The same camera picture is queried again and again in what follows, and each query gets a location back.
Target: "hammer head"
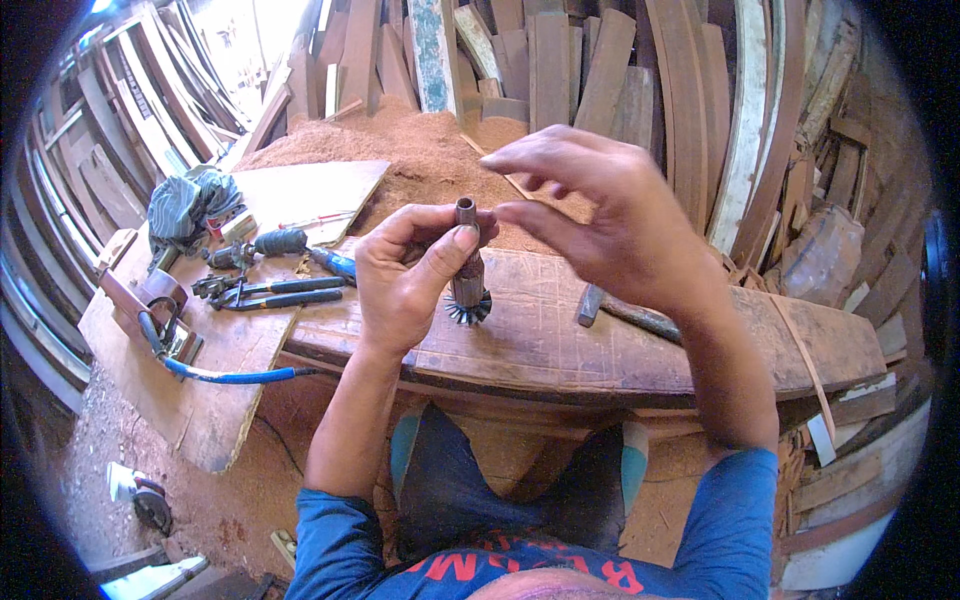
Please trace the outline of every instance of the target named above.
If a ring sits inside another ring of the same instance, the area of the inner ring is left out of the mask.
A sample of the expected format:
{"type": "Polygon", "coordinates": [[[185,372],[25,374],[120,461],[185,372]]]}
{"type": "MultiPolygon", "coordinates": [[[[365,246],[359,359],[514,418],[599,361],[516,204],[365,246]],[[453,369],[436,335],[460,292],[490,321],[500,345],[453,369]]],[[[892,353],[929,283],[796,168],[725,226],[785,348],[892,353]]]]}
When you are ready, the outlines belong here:
{"type": "Polygon", "coordinates": [[[577,310],[577,323],[584,327],[592,327],[596,321],[597,313],[600,311],[600,304],[603,303],[603,297],[607,293],[601,288],[587,284],[584,294],[580,297],[580,308],[577,310]]]}

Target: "blue shirt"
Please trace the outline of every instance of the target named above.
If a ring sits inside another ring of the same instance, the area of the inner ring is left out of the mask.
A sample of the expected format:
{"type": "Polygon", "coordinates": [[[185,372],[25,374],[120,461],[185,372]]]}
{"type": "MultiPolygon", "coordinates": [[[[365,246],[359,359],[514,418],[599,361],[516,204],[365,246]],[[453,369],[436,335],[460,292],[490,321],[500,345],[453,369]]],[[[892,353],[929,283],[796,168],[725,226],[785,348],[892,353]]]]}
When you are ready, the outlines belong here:
{"type": "Polygon", "coordinates": [[[297,496],[297,569],[287,598],[466,598],[509,572],[576,568],[630,593],[766,598],[777,456],[738,452],[700,480],[673,568],[494,530],[415,564],[384,568],[370,504],[313,490],[297,496]]]}

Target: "fingernail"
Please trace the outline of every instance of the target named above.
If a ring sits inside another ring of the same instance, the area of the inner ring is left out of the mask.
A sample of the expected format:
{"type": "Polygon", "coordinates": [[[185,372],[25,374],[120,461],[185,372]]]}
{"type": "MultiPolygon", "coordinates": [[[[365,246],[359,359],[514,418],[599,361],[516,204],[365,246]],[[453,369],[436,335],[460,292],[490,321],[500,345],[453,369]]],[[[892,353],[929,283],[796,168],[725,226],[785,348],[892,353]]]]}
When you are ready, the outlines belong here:
{"type": "Polygon", "coordinates": [[[473,252],[479,241],[480,232],[474,226],[461,225],[453,233],[453,243],[464,253],[473,252]]]}

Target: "pliers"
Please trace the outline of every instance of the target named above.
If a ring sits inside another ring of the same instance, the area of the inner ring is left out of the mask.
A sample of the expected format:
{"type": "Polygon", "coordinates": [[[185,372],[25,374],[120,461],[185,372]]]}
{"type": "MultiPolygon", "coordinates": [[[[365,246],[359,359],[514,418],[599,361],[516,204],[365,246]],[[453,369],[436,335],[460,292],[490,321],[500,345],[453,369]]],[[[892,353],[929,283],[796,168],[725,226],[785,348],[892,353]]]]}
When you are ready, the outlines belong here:
{"type": "Polygon", "coordinates": [[[342,277],[317,277],[314,279],[293,279],[272,283],[245,285],[243,282],[225,293],[210,298],[210,305],[216,310],[256,310],[259,308],[282,308],[299,306],[314,302],[333,302],[343,297],[338,289],[346,285],[342,277]],[[272,296],[249,298],[258,294],[272,296]]]}

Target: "forearm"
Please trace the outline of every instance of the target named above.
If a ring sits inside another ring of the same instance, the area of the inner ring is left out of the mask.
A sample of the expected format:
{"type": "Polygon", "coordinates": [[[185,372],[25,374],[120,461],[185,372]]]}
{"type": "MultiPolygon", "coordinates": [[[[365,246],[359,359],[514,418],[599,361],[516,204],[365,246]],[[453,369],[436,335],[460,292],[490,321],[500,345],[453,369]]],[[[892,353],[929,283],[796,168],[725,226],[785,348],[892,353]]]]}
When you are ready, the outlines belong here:
{"type": "Polygon", "coordinates": [[[372,503],[401,359],[357,347],[313,435],[304,487],[372,503]]]}
{"type": "Polygon", "coordinates": [[[770,373],[733,308],[726,282],[703,298],[709,301],[699,309],[675,317],[701,423],[719,447],[776,452],[780,425],[770,373]]]}

